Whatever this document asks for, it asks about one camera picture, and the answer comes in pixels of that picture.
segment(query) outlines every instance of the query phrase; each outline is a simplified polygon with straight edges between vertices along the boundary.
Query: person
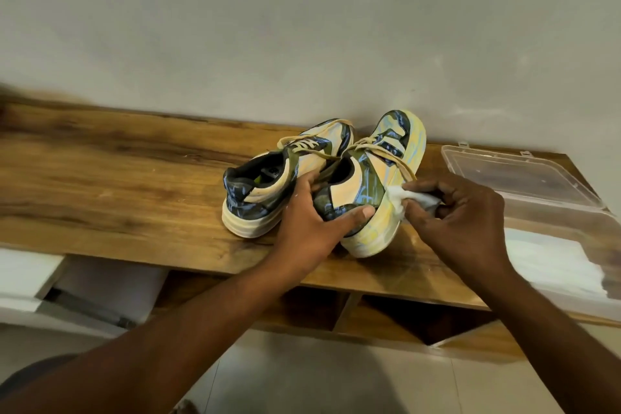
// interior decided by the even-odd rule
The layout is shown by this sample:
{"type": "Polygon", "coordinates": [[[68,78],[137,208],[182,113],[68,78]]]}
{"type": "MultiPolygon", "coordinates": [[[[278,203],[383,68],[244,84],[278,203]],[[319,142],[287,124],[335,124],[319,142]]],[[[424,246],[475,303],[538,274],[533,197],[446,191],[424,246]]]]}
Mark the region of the person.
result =
{"type": "MultiPolygon", "coordinates": [[[[255,267],[182,306],[79,355],[0,402],[3,413],[167,414],[270,303],[300,283],[372,207],[323,222],[311,200],[316,172],[303,175],[276,242],[255,267]]],[[[504,241],[500,195],[448,174],[404,184],[439,193],[430,216],[404,200],[406,218],[500,317],[565,412],[621,412],[621,361],[520,277],[504,241]]]]}

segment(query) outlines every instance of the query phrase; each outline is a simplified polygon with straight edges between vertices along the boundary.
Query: person's left hand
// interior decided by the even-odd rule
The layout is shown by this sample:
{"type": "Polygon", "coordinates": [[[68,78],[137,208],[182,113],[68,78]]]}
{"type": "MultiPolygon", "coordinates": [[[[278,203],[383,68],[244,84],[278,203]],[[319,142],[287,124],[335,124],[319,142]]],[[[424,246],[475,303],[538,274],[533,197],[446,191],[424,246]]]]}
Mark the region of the person's left hand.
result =
{"type": "Polygon", "coordinates": [[[375,213],[370,205],[358,206],[324,222],[315,211],[311,197],[311,187],[318,176],[319,171],[315,170],[298,177],[268,257],[291,270],[298,283],[328,257],[340,239],[375,213]]]}

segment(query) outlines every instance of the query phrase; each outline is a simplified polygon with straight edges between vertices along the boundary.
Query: shoe upper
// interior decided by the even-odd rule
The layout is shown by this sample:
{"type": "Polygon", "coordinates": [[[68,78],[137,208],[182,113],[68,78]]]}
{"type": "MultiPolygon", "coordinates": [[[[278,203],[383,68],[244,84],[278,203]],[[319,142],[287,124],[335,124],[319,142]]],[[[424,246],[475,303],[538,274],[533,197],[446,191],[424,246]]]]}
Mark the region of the shoe upper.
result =
{"type": "Polygon", "coordinates": [[[317,213],[330,221],[357,206],[377,209],[388,185],[414,178],[425,144],[425,129],[416,116],[405,110],[386,113],[369,137],[343,153],[327,185],[314,195],[317,213]]]}
{"type": "Polygon", "coordinates": [[[346,120],[327,120],[284,137],[277,150],[224,172],[228,210],[245,220],[265,217],[289,196],[296,178],[330,166],[352,143],[353,127],[346,120]]]}

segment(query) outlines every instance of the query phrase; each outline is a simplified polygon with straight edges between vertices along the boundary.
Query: shoe sole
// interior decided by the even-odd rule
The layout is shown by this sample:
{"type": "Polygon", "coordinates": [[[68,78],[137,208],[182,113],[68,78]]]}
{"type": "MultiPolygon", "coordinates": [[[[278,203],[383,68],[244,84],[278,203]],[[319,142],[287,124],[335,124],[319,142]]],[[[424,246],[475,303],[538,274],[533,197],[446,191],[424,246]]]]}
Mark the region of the shoe sole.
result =
{"type": "Polygon", "coordinates": [[[257,220],[244,220],[234,215],[227,208],[227,200],[222,203],[222,223],[224,226],[239,237],[251,239],[267,233],[276,226],[283,215],[284,207],[288,200],[283,200],[274,211],[257,220]]]}
{"type": "MultiPolygon", "coordinates": [[[[422,122],[414,114],[406,113],[410,120],[410,125],[416,125],[419,137],[416,141],[410,141],[403,159],[412,171],[416,173],[427,146],[427,134],[422,122]]],[[[403,176],[400,172],[397,172],[389,183],[384,184],[384,189],[390,185],[401,185],[403,182],[403,176]]],[[[341,239],[341,245],[357,259],[374,256],[388,247],[397,233],[399,225],[400,220],[394,213],[394,206],[392,206],[387,193],[385,193],[375,214],[366,226],[352,237],[341,239]]]]}

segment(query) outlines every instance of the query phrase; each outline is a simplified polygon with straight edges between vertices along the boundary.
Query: tile grout line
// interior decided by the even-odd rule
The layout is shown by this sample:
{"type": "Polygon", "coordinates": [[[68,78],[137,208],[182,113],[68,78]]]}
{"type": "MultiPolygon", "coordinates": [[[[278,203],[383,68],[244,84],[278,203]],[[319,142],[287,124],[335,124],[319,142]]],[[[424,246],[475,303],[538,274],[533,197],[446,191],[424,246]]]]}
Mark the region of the tile grout line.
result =
{"type": "Polygon", "coordinates": [[[207,407],[209,407],[209,400],[211,399],[211,392],[213,391],[213,385],[215,384],[215,377],[218,376],[218,368],[220,368],[220,359],[218,359],[218,363],[215,366],[215,373],[213,374],[213,380],[211,381],[211,386],[209,387],[209,395],[207,396],[207,402],[205,403],[205,410],[202,414],[207,414],[207,407]]]}
{"type": "Polygon", "coordinates": [[[462,407],[462,398],[460,396],[460,389],[459,389],[459,386],[457,386],[457,375],[455,375],[455,367],[453,366],[453,358],[450,357],[449,360],[451,361],[451,370],[453,371],[453,381],[455,383],[455,391],[457,391],[457,402],[460,404],[460,413],[463,414],[464,409],[462,407]]]}

